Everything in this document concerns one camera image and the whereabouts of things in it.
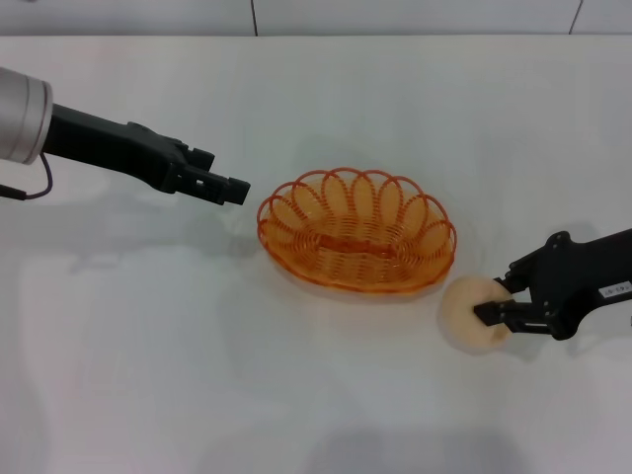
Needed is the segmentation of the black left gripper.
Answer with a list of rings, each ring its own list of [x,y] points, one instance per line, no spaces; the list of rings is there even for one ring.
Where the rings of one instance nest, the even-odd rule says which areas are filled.
[[[176,141],[148,127],[117,123],[54,105],[46,152],[131,176],[166,194],[180,193],[218,205],[242,205],[248,182],[208,172],[215,155],[193,148],[187,162]]]

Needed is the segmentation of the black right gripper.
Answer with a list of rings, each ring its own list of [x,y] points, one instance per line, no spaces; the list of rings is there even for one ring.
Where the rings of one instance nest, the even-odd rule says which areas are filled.
[[[504,324],[512,333],[568,340],[591,312],[631,299],[631,231],[585,243],[558,232],[510,263],[495,282],[511,294],[529,289],[531,302],[476,305],[474,313],[486,326]]]

